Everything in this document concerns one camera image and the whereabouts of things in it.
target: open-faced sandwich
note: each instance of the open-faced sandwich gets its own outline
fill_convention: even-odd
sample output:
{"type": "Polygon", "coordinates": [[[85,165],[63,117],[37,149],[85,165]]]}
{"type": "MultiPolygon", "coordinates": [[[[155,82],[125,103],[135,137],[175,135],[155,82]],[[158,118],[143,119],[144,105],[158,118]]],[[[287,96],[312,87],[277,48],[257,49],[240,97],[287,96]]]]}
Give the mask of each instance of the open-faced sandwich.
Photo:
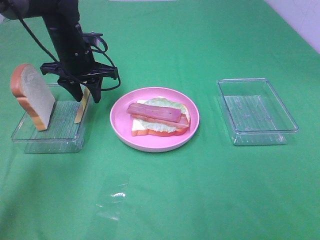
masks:
{"type": "Polygon", "coordinates": [[[164,97],[133,102],[128,107],[127,113],[133,117],[132,136],[182,135],[189,129],[191,120],[186,105],[164,97]]]}

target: toast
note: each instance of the toast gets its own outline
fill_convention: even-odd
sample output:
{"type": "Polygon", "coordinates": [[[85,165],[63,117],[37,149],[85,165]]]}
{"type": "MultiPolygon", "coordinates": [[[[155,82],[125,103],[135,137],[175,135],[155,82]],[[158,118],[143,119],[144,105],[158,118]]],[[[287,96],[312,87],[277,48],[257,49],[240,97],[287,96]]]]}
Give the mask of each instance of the toast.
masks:
{"type": "MultiPolygon", "coordinates": [[[[159,97],[159,98],[154,98],[154,99],[164,99],[168,101],[166,98],[159,97]]],[[[137,103],[141,104],[149,104],[150,100],[138,100],[137,103]]],[[[179,106],[181,109],[182,113],[185,114],[187,121],[190,124],[190,113],[186,105],[177,103],[177,102],[171,102],[174,103],[174,105],[179,106]]],[[[159,137],[170,137],[170,136],[179,136],[187,132],[189,128],[177,128],[177,127],[171,127],[167,126],[162,123],[154,123],[154,122],[145,122],[141,119],[136,119],[134,118],[132,121],[132,127],[131,127],[131,135],[132,136],[143,136],[143,135],[154,135],[154,136],[159,136],[159,137]]]]}
{"type": "Polygon", "coordinates": [[[13,71],[10,86],[36,129],[46,130],[56,100],[42,75],[31,64],[21,64],[13,71]]]}

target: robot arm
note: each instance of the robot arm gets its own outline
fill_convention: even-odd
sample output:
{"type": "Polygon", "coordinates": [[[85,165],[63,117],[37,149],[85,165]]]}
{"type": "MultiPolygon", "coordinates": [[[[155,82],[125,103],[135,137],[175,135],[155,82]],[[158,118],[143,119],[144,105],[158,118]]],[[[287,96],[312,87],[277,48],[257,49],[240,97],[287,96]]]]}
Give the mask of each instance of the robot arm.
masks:
{"type": "Polygon", "coordinates": [[[91,46],[97,47],[97,39],[104,43],[105,51],[108,47],[101,33],[82,32],[78,0],[0,0],[0,13],[9,19],[42,17],[59,61],[44,63],[40,70],[44,75],[58,75],[58,84],[77,101],[83,96],[80,83],[98,103],[105,90],[101,89],[103,77],[119,77],[115,66],[95,62],[91,46]]]}

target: black cable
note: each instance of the black cable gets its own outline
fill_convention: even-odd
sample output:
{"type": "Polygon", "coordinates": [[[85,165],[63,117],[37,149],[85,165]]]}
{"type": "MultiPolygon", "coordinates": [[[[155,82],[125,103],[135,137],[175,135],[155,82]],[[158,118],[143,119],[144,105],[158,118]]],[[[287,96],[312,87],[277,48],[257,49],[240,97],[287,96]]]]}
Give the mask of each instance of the black cable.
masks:
{"type": "MultiPolygon", "coordinates": [[[[35,34],[32,32],[32,30],[28,27],[28,25],[26,24],[26,22],[23,20],[23,18],[20,15],[20,12],[16,9],[16,7],[9,1],[9,0],[3,0],[13,11],[13,13],[16,15],[16,17],[18,18],[18,20],[20,21],[20,23],[22,24],[22,26],[26,29],[26,31],[29,33],[29,35],[33,38],[33,40],[38,44],[38,46],[46,53],[49,55],[49,57],[51,57],[53,59],[53,61],[59,65],[59,67],[64,71],[64,73],[73,81],[75,81],[76,83],[82,84],[85,87],[88,87],[89,84],[84,83],[83,81],[79,80],[77,77],[73,76],[70,72],[68,72],[66,69],[63,68],[63,66],[61,65],[61,63],[55,58],[55,56],[48,50],[46,49],[45,46],[43,46],[43,44],[38,40],[38,38],[35,36],[35,34]]],[[[99,47],[94,46],[95,48],[97,48],[99,51],[94,51],[94,52],[98,52],[103,54],[108,60],[109,62],[112,64],[113,67],[116,67],[114,65],[114,63],[112,62],[111,58],[105,54],[105,51],[102,51],[99,47]]],[[[121,79],[120,76],[118,74],[118,84],[116,86],[113,87],[109,87],[109,88],[100,88],[100,87],[95,87],[95,86],[90,86],[93,89],[96,90],[100,90],[100,91],[110,91],[113,89],[118,88],[121,85],[121,79]]]]}

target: green table surface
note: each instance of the green table surface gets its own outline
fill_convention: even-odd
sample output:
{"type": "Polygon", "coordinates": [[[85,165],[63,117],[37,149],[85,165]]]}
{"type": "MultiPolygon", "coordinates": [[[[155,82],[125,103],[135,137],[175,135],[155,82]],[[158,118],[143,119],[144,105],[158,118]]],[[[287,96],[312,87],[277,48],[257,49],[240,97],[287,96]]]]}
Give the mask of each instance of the green table surface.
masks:
{"type": "MultiPolygon", "coordinates": [[[[78,153],[12,143],[24,111],[11,74],[51,60],[19,21],[0,25],[1,240],[320,239],[320,56],[276,12],[263,0],[81,0],[79,11],[84,32],[104,33],[122,85],[93,105],[78,153]],[[234,146],[217,101],[226,78],[269,79],[299,133],[287,145],[234,146]],[[149,153],[117,138],[111,107],[143,87],[195,102],[189,142],[149,153]]],[[[26,22],[54,52],[42,19],[26,22]]]]}

